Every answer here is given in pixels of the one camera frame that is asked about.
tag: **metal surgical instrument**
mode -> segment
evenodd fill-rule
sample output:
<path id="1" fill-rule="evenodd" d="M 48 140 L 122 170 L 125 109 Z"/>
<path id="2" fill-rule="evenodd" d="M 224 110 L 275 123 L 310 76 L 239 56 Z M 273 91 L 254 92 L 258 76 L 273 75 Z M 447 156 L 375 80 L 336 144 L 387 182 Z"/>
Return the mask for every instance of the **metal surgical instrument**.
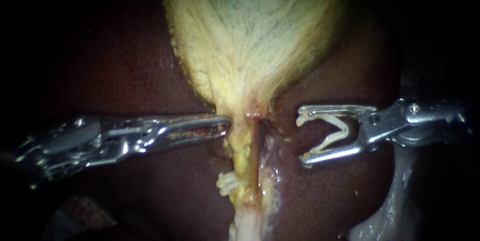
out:
<path id="1" fill-rule="evenodd" d="M 313 164 L 351 157 L 366 151 L 375 151 L 380 142 L 388 141 L 401 147 L 422 147 L 425 145 L 457 140 L 461 134 L 452 129 L 455 124 L 465 128 L 464 113 L 471 107 L 464 101 L 447 100 L 405 100 L 398 99 L 382 110 L 374 106 L 338 104 L 305 105 L 298 109 L 299 116 L 314 118 L 318 115 L 351 117 L 358 123 L 358 136 L 351 144 L 341 147 L 312 148 L 299 157 L 300 162 L 310 167 Z"/>
<path id="2" fill-rule="evenodd" d="M 39 179 L 56 181 L 87 167 L 224 137 L 230 120 L 211 113 L 142 116 L 84 115 L 69 119 L 20 145 L 15 162 Z"/>

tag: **dark background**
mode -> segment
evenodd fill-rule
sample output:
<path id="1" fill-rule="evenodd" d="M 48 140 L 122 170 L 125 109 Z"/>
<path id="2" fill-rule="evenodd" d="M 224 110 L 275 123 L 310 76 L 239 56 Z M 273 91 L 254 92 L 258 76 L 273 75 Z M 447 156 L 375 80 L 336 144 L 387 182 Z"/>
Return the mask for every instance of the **dark background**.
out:
<path id="1" fill-rule="evenodd" d="M 45 125 L 32 110 L 44 92 L 36 83 L 49 76 L 59 52 L 68 51 L 63 41 L 71 31 L 94 11 L 107 9 L 104 4 L 111 1 L 2 0 L 2 147 L 14 148 L 27 133 Z M 390 26 L 400 45 L 404 96 L 478 97 L 478 0 L 365 2 Z M 420 208 L 419 240 L 477 237 L 480 163 L 473 143 L 472 137 L 448 148 L 421 150 L 410 188 L 412 205 Z M 2 233 L 36 236 L 49 217 L 44 213 L 52 207 L 49 203 L 63 195 L 51 191 L 21 194 L 5 166 L 0 174 L 1 203 L 7 207 L 3 215 L 9 222 L 1 226 Z"/>

